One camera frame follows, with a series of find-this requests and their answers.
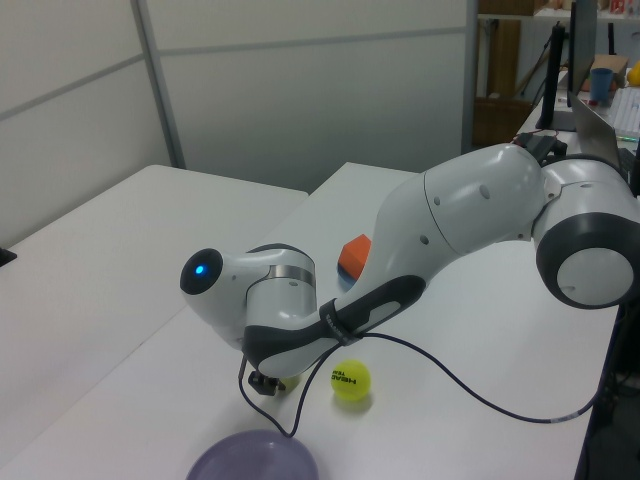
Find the tennis ball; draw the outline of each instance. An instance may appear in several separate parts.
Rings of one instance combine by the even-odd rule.
[[[342,400],[357,402],[369,393],[371,375],[364,363],[344,360],[333,368],[331,388]]]

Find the orange object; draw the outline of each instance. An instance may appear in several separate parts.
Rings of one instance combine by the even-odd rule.
[[[342,267],[350,277],[357,280],[360,278],[364,264],[367,262],[370,248],[371,240],[369,240],[369,237],[366,235],[360,235],[354,238],[342,247],[338,265]]]

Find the purple bowl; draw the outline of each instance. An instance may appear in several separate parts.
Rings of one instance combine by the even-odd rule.
[[[187,480],[318,480],[309,450],[272,430],[249,430],[220,440],[198,459]]]

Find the monitor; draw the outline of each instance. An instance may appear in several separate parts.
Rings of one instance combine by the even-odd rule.
[[[597,24],[597,0],[575,0],[571,6],[569,24],[567,90],[576,96],[589,75],[591,64],[595,58]],[[575,132],[573,112],[554,111],[563,44],[564,27],[556,25],[551,33],[547,79],[542,97],[542,113],[536,128]]]

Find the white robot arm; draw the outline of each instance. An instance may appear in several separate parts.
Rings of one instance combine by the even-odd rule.
[[[291,377],[410,307],[457,258],[532,237],[542,279],[562,302],[603,308],[640,293],[640,206],[622,177],[593,160],[541,168],[515,145],[463,155],[396,188],[378,212],[360,279],[319,309],[313,261],[286,245],[202,250],[181,288],[257,370]]]

